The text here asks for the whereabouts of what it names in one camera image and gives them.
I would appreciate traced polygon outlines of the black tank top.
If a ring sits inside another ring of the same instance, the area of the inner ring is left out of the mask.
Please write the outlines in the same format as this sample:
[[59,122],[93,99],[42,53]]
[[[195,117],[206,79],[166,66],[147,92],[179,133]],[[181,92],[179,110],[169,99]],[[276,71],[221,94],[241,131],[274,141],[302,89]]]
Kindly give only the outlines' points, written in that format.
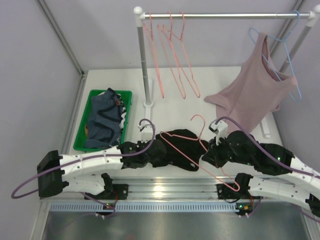
[[195,133],[188,129],[176,129],[162,132],[155,136],[163,143],[166,154],[162,159],[152,160],[154,168],[173,165],[180,169],[196,172],[199,170],[199,161],[209,147],[206,140],[198,140]]

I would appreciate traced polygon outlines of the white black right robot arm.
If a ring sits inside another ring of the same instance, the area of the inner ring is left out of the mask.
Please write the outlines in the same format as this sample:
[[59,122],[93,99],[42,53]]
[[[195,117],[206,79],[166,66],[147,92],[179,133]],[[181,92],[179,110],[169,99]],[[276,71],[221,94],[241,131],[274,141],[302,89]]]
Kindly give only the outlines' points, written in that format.
[[226,138],[210,140],[202,159],[216,168],[228,162],[252,166],[257,172],[290,183],[275,183],[248,173],[238,173],[233,185],[238,198],[250,195],[278,199],[307,209],[317,217],[320,215],[319,172],[278,144],[258,143],[252,135],[237,130]]

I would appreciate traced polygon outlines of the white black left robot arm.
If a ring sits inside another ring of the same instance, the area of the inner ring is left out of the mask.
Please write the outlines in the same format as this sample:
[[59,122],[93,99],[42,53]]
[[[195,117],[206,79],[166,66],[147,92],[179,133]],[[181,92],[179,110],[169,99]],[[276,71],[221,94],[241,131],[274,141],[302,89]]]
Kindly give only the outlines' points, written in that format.
[[143,168],[167,153],[161,140],[124,142],[111,148],[78,155],[50,151],[38,164],[38,195],[49,198],[78,192],[93,198],[109,198],[114,192],[109,171]]

